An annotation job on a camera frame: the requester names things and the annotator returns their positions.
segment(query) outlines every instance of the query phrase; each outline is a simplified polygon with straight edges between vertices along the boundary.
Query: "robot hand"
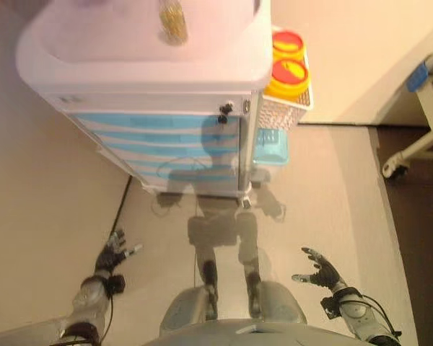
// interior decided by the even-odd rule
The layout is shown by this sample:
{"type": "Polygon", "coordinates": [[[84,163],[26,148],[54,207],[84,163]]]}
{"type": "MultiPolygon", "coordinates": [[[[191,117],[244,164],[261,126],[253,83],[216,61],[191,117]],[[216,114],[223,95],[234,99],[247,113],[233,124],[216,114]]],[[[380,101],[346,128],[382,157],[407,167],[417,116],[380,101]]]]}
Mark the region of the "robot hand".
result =
{"type": "Polygon", "coordinates": [[[115,267],[122,263],[127,257],[137,253],[143,246],[138,244],[131,250],[123,249],[125,245],[125,234],[122,230],[114,231],[106,245],[98,255],[95,264],[95,272],[107,270],[112,274],[115,267]]]}
{"type": "Polygon", "coordinates": [[[315,274],[311,275],[295,274],[292,276],[293,281],[312,283],[313,285],[327,287],[330,290],[346,287],[346,284],[340,277],[337,269],[335,269],[335,267],[322,254],[308,247],[303,247],[302,251],[308,255],[310,260],[314,261],[314,267],[319,270],[315,274]]]}

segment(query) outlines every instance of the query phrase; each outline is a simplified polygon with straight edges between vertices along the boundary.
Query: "floor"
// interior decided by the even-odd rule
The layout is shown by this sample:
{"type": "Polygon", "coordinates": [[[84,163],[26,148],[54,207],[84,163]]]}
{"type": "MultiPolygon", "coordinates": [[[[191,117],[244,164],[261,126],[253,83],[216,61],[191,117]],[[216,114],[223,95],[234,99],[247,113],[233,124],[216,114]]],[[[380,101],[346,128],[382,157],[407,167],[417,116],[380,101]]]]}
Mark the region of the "floor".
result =
{"type": "MultiPolygon", "coordinates": [[[[380,163],[426,133],[425,129],[379,128],[380,163]]],[[[408,174],[386,182],[419,344],[433,345],[433,161],[413,161],[408,174]]]]}
{"type": "MultiPolygon", "coordinates": [[[[112,226],[127,175],[20,81],[10,66],[23,23],[9,13],[0,16],[0,332],[22,327],[29,345],[47,345],[43,335],[58,322],[34,324],[70,313],[112,226]]],[[[295,128],[291,163],[253,196],[256,227],[250,231],[258,241],[261,277],[288,287],[311,325],[349,334],[343,321],[328,321],[322,311],[327,290],[290,280],[313,271],[303,246],[322,252],[348,284],[379,300],[403,330],[402,343],[412,346],[411,300],[375,139],[367,128],[295,128]]],[[[160,202],[137,182],[131,186],[120,225],[128,244],[141,242],[144,249],[119,268],[127,289],[115,300],[106,345],[155,338],[171,300],[198,284],[190,219],[227,225],[240,212],[228,200],[160,202]]],[[[223,239],[214,237],[219,316],[247,317],[239,238],[226,231],[223,239]]]]}
{"type": "MultiPolygon", "coordinates": [[[[262,279],[275,280],[288,287],[311,325],[349,334],[343,321],[328,321],[321,309],[319,302],[328,295],[326,290],[290,280],[294,273],[313,271],[300,247],[317,249],[333,262],[350,285],[385,305],[395,327],[404,331],[404,345],[417,345],[403,263],[369,130],[302,126],[290,133],[289,140],[291,164],[267,188],[253,196],[258,200],[251,213],[257,223],[255,234],[262,279]],[[279,216],[282,209],[285,216],[279,216]]],[[[93,154],[93,158],[100,162],[85,166],[83,161],[78,161],[79,169],[86,168],[85,174],[97,165],[105,165],[99,156],[93,154]]],[[[109,169],[112,173],[103,170],[92,172],[92,176],[100,172],[103,179],[110,174],[118,176],[116,168],[109,169]]],[[[99,192],[105,190],[103,185],[113,184],[96,180],[99,192]]],[[[21,227],[11,227],[15,216],[9,216],[10,224],[0,228],[0,331],[63,316],[70,311],[71,298],[83,277],[90,273],[111,226],[114,204],[119,201],[126,179],[119,177],[115,181],[117,193],[111,198],[93,198],[85,193],[93,202],[88,207],[92,225],[81,211],[74,214],[73,201],[68,199],[60,200],[59,207],[53,211],[57,222],[65,219],[64,229],[45,227],[52,220],[45,214],[38,218],[41,226],[20,218],[21,227]],[[86,229],[76,226],[79,219],[86,229]],[[14,239],[15,235],[13,251],[4,254],[4,249],[9,248],[5,246],[6,239],[14,239]],[[45,265],[37,265],[36,261],[42,258],[45,265]],[[24,269],[36,267],[38,270],[24,269]],[[19,294],[4,295],[8,287],[16,290],[12,282],[17,274],[21,278],[19,294]],[[26,298],[30,294],[39,297],[38,303],[26,298]]],[[[58,189],[64,189],[68,196],[73,193],[75,199],[82,193],[79,187],[59,186],[58,189]]],[[[126,230],[129,245],[141,242],[144,249],[119,268],[126,277],[127,289],[115,300],[114,322],[106,345],[140,345],[157,336],[171,300],[181,290],[199,283],[194,266],[195,249],[188,238],[188,220],[196,215],[209,216],[220,223],[233,218],[237,212],[231,200],[183,196],[173,202],[171,207],[162,207],[163,203],[144,192],[137,182],[131,186],[119,225],[126,230]]],[[[6,204],[1,207],[2,213],[6,213],[6,204]]],[[[233,237],[232,241],[217,242],[215,250],[219,317],[248,317],[239,246],[233,237]]]]}

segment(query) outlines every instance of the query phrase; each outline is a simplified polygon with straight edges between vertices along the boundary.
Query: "cart wheel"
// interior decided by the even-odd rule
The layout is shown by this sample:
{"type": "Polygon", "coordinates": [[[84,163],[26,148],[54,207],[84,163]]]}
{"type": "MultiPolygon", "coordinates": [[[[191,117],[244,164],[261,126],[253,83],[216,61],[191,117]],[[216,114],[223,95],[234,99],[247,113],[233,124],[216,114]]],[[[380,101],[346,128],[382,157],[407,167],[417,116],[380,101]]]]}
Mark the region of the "cart wheel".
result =
{"type": "Polygon", "coordinates": [[[401,152],[394,154],[382,166],[382,175],[389,180],[402,177],[409,169],[409,162],[403,159],[401,152]]]}
{"type": "Polygon", "coordinates": [[[393,170],[393,173],[389,177],[385,177],[388,180],[397,180],[403,176],[405,176],[408,172],[409,168],[406,166],[398,166],[393,170]]]}
{"type": "Polygon", "coordinates": [[[250,209],[252,207],[252,203],[248,196],[244,196],[239,200],[239,205],[241,205],[244,209],[250,209]]]}

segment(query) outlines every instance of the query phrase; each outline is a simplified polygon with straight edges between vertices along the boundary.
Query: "blue drawer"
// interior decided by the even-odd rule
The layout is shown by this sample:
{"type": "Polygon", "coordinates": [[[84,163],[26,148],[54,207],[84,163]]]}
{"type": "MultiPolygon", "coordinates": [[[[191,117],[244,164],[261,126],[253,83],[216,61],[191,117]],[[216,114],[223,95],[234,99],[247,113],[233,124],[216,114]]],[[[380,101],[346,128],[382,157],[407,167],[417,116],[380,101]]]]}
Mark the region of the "blue drawer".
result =
{"type": "Polygon", "coordinates": [[[230,117],[225,125],[218,124],[216,115],[162,115],[162,114],[123,114],[123,113],[83,113],[74,117],[85,122],[87,127],[93,123],[105,128],[130,128],[168,132],[169,130],[201,130],[215,126],[228,127],[239,122],[238,117],[230,117]]]}

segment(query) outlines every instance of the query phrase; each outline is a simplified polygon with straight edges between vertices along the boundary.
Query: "robotic finger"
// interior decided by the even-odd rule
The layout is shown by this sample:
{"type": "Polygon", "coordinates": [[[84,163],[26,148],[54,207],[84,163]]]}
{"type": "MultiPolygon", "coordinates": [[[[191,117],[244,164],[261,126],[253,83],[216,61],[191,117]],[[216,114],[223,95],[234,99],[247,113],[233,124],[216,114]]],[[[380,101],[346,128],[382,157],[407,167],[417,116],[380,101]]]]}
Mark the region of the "robotic finger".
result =
{"type": "Polygon", "coordinates": [[[319,252],[309,247],[303,247],[302,251],[314,262],[313,266],[319,269],[315,274],[295,274],[292,280],[298,283],[312,283],[327,287],[332,291],[346,287],[345,281],[340,277],[335,267],[319,252]]]}

